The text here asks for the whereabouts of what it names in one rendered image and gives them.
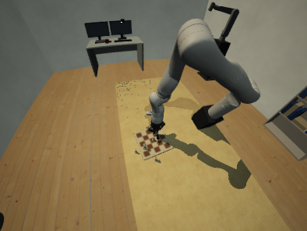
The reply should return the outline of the brown and cream chessboard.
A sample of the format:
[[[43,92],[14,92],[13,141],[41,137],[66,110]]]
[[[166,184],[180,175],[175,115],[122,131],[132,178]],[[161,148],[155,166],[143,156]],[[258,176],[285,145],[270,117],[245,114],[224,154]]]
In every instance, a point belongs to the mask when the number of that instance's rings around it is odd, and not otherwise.
[[[159,140],[157,139],[157,135],[159,135]],[[154,133],[150,132],[148,129],[140,130],[134,133],[136,142],[143,156],[143,160],[173,148],[163,129],[159,130],[157,135],[154,135]],[[153,137],[154,141],[152,141]],[[143,144],[146,144],[146,150],[143,150]]]

